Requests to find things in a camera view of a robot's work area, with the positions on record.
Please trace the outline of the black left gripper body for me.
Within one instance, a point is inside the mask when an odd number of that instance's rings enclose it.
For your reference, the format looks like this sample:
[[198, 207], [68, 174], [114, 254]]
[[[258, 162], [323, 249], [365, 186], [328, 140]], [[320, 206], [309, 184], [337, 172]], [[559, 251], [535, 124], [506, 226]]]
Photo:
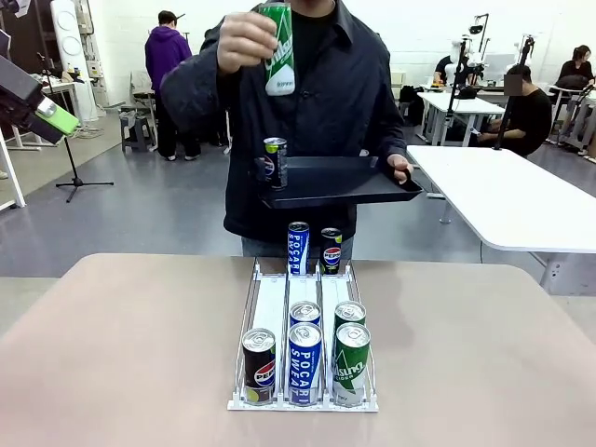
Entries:
[[1, 58], [1, 117], [15, 126], [30, 126], [45, 96], [42, 85], [19, 66]]

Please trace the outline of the person's right hand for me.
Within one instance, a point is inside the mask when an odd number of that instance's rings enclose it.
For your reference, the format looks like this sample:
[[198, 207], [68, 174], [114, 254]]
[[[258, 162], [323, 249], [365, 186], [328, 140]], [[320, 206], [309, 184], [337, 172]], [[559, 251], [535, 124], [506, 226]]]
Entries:
[[258, 12], [226, 15], [217, 47], [220, 74], [232, 75], [242, 67], [270, 60], [278, 48], [276, 32], [276, 23]]

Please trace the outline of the person's left hand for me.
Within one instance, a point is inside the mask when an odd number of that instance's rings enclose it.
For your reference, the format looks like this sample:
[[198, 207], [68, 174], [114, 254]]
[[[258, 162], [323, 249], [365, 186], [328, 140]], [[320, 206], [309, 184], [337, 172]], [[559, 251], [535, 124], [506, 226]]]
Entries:
[[399, 184], [405, 184], [411, 179], [413, 166], [404, 156], [392, 154], [386, 162], [393, 170], [393, 176]]

